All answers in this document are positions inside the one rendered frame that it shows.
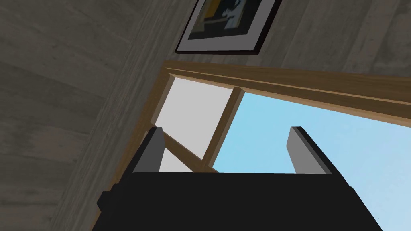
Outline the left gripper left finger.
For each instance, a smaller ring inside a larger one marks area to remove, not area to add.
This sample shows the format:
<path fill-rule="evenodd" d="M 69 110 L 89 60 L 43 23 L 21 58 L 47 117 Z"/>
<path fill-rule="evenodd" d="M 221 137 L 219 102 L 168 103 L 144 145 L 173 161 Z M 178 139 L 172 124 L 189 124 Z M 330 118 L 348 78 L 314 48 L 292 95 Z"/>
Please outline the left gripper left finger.
<path fill-rule="evenodd" d="M 132 172 L 159 172 L 165 151 L 162 127 L 152 127 L 140 145 Z"/>

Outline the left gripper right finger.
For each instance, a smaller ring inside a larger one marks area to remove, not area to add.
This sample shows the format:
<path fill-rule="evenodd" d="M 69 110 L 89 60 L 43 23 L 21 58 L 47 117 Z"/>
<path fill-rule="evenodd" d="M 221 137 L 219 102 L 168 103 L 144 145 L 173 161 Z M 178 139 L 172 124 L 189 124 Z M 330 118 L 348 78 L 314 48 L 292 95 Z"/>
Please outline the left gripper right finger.
<path fill-rule="evenodd" d="M 296 174 L 340 175 L 319 146 L 301 126 L 292 126 L 286 148 Z"/>

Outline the wooden framed window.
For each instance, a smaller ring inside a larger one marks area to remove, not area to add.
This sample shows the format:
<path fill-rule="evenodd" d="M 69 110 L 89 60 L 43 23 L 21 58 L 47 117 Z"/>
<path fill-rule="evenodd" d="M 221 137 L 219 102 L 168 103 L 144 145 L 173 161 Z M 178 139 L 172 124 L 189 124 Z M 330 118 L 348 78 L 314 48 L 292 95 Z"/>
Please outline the wooden framed window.
<path fill-rule="evenodd" d="M 159 172 L 132 172 L 175 78 L 232 90 L 203 158 L 164 133 Z M 213 168 L 244 93 L 411 127 L 411 79 L 166 60 L 92 231 L 382 231 L 343 176 Z"/>

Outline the black framed picture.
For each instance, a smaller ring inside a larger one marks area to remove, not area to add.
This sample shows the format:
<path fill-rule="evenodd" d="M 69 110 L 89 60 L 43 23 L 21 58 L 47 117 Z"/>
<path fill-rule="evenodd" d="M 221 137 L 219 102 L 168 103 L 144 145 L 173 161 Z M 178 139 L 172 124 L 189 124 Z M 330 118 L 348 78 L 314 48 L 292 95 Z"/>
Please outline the black framed picture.
<path fill-rule="evenodd" d="M 258 55 L 283 0 L 197 0 L 178 54 Z"/>

